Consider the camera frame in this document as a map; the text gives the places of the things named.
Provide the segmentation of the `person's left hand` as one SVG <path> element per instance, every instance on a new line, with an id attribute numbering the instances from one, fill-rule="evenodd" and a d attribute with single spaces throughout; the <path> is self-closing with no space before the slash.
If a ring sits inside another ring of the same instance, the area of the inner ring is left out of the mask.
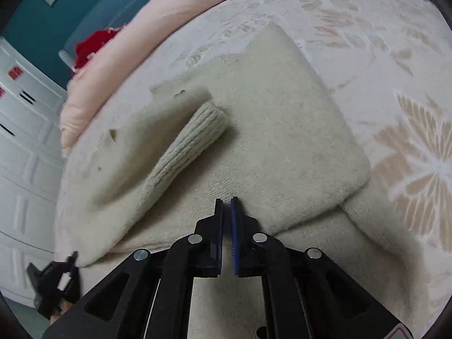
<path id="1" fill-rule="evenodd" d="M 50 318 L 50 325 L 54 324 L 54 322 L 58 320 L 63 314 L 65 314 L 69 309 L 71 309 L 72 306 L 73 304 L 71 302 L 62 300 L 59 306 L 57 306 L 57 308 L 54 310 Z"/>

